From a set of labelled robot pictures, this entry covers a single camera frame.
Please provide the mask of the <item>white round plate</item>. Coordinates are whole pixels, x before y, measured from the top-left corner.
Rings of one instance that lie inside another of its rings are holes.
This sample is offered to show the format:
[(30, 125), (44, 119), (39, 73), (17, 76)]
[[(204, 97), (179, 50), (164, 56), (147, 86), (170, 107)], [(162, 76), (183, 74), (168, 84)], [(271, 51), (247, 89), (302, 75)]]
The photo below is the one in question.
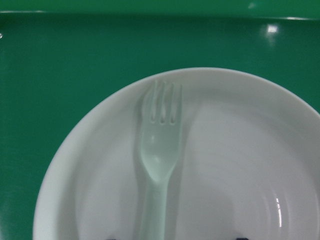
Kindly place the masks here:
[(49, 165), (33, 239), (140, 240), (142, 112), (155, 82), (182, 86), (163, 240), (319, 239), (319, 113), (275, 83), (221, 68), (156, 74), (94, 107)]

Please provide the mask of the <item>green plastic tray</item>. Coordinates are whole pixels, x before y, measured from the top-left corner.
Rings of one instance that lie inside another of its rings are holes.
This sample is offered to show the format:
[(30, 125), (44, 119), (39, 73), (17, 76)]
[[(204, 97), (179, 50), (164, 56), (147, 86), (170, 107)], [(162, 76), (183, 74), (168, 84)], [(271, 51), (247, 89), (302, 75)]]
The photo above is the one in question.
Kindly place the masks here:
[(251, 73), (319, 110), (319, 1), (1, 1), (1, 239), (32, 239), (45, 172), (86, 113), (136, 80), (190, 67)]

